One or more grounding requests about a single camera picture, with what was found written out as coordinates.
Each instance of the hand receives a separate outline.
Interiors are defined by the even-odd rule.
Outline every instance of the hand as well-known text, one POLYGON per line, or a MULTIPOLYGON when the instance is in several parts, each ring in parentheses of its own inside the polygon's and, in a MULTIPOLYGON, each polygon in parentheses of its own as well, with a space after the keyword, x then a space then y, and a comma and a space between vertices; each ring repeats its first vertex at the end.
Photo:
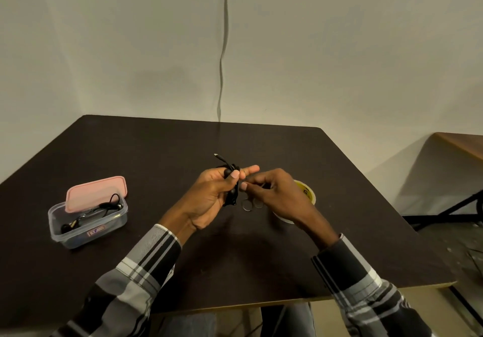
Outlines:
POLYGON ((223 178, 225 168, 205 170, 184 194, 183 197, 163 216, 159 222, 171 230, 184 243, 186 235, 191 235, 196 229, 208 226, 216 217, 225 203, 226 192, 235 187, 238 180, 260 170, 257 165, 234 170, 226 179, 223 178))
POLYGON ((339 240, 329 222, 283 169, 258 173, 240 184, 239 188, 262 201, 278 216, 292 220, 311 236, 320 249, 339 240), (261 187, 265 183, 271 184, 270 189, 261 187))

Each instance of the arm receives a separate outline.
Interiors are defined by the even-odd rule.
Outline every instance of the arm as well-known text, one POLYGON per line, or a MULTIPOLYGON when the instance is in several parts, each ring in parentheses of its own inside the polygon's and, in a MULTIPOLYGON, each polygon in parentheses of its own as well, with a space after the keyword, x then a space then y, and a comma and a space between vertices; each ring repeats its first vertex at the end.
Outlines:
POLYGON ((225 202, 226 191, 259 167, 235 170, 226 179, 224 170, 204 171, 117 267, 96 281, 80 312, 52 336, 141 335, 146 329, 151 304, 158 293, 162 297, 161 288, 172 275, 183 244, 216 217, 225 202))
POLYGON ((433 335, 399 290, 382 280, 344 235, 334 232, 288 173, 281 169, 259 173, 240 188, 292 220, 317 244, 320 253, 312 262, 341 309, 350 335, 433 335), (271 183, 271 189, 260 187, 263 183, 271 183))

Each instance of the black and white plaid shirt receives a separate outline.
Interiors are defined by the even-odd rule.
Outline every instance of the black and white plaid shirt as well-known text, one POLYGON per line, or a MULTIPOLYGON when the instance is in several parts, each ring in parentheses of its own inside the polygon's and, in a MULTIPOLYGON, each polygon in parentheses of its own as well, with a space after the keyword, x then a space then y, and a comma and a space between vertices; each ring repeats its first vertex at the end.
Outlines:
MULTIPOLYGON (((176 236, 156 224, 114 270, 96 281, 82 310, 52 336, 139 336, 180 253, 176 236)), ((344 235, 312 262, 341 308, 350 335, 434 336, 397 288, 382 280, 344 235)))

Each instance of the person's right hand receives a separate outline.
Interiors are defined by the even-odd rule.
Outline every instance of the person's right hand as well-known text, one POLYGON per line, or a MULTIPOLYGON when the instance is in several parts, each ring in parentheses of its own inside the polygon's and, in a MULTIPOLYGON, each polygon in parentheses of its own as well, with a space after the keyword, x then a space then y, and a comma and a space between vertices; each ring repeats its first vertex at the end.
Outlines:
POLYGON ((262 201, 278 216, 292 220, 309 234, 319 249, 339 240, 329 222, 283 169, 257 173, 240 184, 240 189, 262 201), (262 188, 265 183, 270 183, 270 189, 262 188))
POLYGON ((240 189, 262 201, 278 216, 296 224, 314 214, 320 216, 292 176, 283 169, 273 169, 247 178, 240 189), (270 183, 270 189, 261 187, 265 183, 270 183))

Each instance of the wrist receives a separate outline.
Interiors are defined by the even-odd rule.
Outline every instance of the wrist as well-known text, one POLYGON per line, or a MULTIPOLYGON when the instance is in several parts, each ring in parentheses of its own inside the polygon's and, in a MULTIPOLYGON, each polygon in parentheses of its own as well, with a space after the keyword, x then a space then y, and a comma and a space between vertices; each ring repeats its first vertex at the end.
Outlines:
POLYGON ((299 226, 311 237, 319 250, 328 248, 339 240, 339 235, 315 208, 301 219, 299 226))
POLYGON ((160 219, 158 224, 163 225, 166 229, 171 231, 178 238, 182 246, 196 231, 196 227, 191 222, 188 214, 181 209, 176 208, 176 206, 169 209, 160 219))

